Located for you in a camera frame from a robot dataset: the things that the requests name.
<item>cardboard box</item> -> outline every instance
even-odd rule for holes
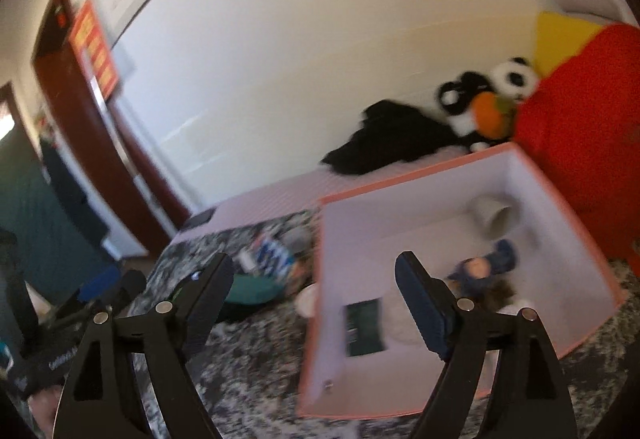
[[[516,144],[325,197],[300,415],[366,419],[422,411],[443,367],[438,356],[424,343],[383,333],[386,350],[347,357],[344,307],[397,289],[394,264],[403,251],[413,251],[438,278],[490,252],[492,242],[467,208],[481,194],[510,196],[519,206],[519,222],[505,235],[519,255],[509,279],[518,298],[532,301],[559,357],[615,313],[625,296],[607,260]],[[485,362],[477,397],[490,391],[493,365]]]

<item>white cup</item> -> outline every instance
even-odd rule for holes
[[[318,285],[311,284],[305,287],[294,301],[296,312],[303,318],[313,318],[316,314],[316,299],[318,298]]]
[[[508,197],[481,195],[469,202],[469,211],[482,234],[494,241],[503,237],[516,224],[516,201]]]

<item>wooden door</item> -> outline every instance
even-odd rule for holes
[[[62,11],[71,20],[74,18],[73,8],[71,6],[71,0],[60,0]],[[190,217],[191,213],[189,209],[181,202],[172,190],[169,183],[164,176],[160,173],[158,168],[153,164],[153,161],[146,154],[140,143],[136,139],[130,129],[127,121],[120,115],[120,112],[114,108],[113,99],[120,93],[119,89],[116,89],[111,97],[107,100],[107,108],[113,120],[113,124],[116,127],[121,142],[129,154],[129,158],[137,168],[140,175],[146,182],[146,185],[153,193],[154,197],[164,210],[164,213],[169,217],[175,228],[180,228]]]
[[[36,42],[33,66],[56,125],[105,202],[153,257],[170,239],[121,161],[66,36],[70,14],[51,0]]]

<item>white wall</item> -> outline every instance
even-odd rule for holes
[[[151,0],[120,104],[206,204],[315,167],[385,97],[530,55],[549,0]]]
[[[25,126],[36,141],[33,117],[42,103],[42,93],[31,65],[31,55],[40,21],[49,0],[0,0],[0,84],[11,81]],[[94,210],[110,227],[108,239],[117,255],[142,255],[144,248],[122,225],[88,181],[62,141],[62,155],[85,189]]]

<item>blue doll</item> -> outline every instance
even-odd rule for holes
[[[497,275],[512,271],[517,261],[513,244],[502,239],[488,255],[460,262],[447,278],[458,282],[463,297],[477,299],[494,284]]]

